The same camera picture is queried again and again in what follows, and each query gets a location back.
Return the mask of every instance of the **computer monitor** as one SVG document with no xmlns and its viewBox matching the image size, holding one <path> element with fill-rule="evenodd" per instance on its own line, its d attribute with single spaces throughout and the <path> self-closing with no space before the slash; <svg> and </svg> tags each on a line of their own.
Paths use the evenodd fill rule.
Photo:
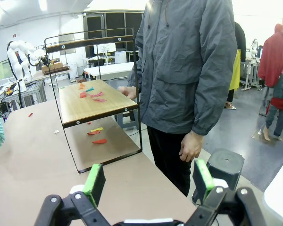
<svg viewBox="0 0 283 226">
<path fill-rule="evenodd" d="M 11 79 L 14 75 L 11 71 L 8 60 L 0 62 L 0 80 Z"/>
<path fill-rule="evenodd" d="M 259 47 L 259 48 L 257 49 L 256 57 L 257 57 L 257 58 L 261 58 L 261 57 L 262 57 L 262 53 L 263 53 L 263 48 Z"/>
</svg>

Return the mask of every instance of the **red jacket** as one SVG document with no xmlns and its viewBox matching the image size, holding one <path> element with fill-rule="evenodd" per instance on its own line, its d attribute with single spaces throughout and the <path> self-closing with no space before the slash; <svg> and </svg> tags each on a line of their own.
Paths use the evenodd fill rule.
<svg viewBox="0 0 283 226">
<path fill-rule="evenodd" d="M 282 25 L 277 24 L 275 34 L 267 39 L 263 46 L 258 76 L 265 80 L 268 87 L 273 88 L 279 81 L 283 71 L 283 33 Z M 273 97 L 270 104 L 283 110 L 283 98 Z"/>
<path fill-rule="evenodd" d="M 263 46 L 258 76 L 268 87 L 274 87 L 283 70 L 283 33 L 277 32 Z"/>
</svg>

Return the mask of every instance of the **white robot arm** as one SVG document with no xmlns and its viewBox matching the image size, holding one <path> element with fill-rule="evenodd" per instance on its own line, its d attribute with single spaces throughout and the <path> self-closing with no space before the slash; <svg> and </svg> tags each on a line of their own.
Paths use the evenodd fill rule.
<svg viewBox="0 0 283 226">
<path fill-rule="evenodd" d="M 251 58 L 256 58 L 257 50 L 258 49 L 258 41 L 254 39 L 253 42 L 246 47 L 246 50 L 250 52 Z"/>
<path fill-rule="evenodd" d="M 17 51 L 22 60 L 21 64 L 19 63 L 18 58 L 15 54 L 15 52 Z M 13 41 L 9 43 L 9 49 L 7 55 L 17 79 L 22 80 L 19 83 L 21 92 L 26 91 L 25 81 L 32 80 L 32 77 L 30 75 L 29 65 L 37 66 L 41 60 L 44 62 L 44 64 L 48 64 L 46 53 L 44 52 L 44 50 L 40 48 L 36 48 L 32 44 L 24 41 Z"/>
</svg>

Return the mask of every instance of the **gray floor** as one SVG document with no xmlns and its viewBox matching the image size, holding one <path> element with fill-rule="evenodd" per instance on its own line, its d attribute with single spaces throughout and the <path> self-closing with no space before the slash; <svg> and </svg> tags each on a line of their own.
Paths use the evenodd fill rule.
<svg viewBox="0 0 283 226">
<path fill-rule="evenodd" d="M 108 84 L 117 88 L 118 86 L 125 86 L 126 80 L 108 81 Z M 70 85 L 69 80 L 58 82 L 59 87 L 67 85 Z M 47 84 L 45 91 L 48 100 L 54 99 L 52 87 Z M 283 142 L 268 145 L 251 138 L 255 131 L 264 124 L 265 117 L 258 115 L 262 95 L 262 92 L 255 89 L 236 92 L 238 99 L 235 99 L 233 104 L 237 107 L 237 110 L 223 111 L 218 124 L 205 138 L 204 150 L 202 150 L 200 158 L 207 161 L 218 148 L 225 148 L 241 154 L 245 158 L 245 164 L 238 187 L 247 186 L 254 191 L 267 225 L 282 226 L 283 224 L 265 209 L 262 198 L 263 191 L 283 165 Z M 145 128 L 146 126 L 142 125 L 143 152 L 154 162 Z M 139 145 L 138 134 L 135 134 L 136 128 L 125 129 L 125 131 Z M 191 190 L 188 196 L 190 200 L 195 190 L 193 180 L 191 181 Z M 232 225 L 227 216 L 218 216 L 217 219 L 221 226 Z"/>
</svg>

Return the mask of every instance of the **cardboard box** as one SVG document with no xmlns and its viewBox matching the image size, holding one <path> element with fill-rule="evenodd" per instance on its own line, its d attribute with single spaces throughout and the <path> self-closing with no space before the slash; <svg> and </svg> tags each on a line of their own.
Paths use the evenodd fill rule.
<svg viewBox="0 0 283 226">
<path fill-rule="evenodd" d="M 63 63 L 62 62 L 56 62 L 54 64 L 51 63 L 49 68 L 47 66 L 42 66 L 42 73 L 48 71 L 49 69 L 53 70 L 53 69 L 57 69 L 57 68 L 61 68 L 61 67 L 63 67 Z"/>
</svg>

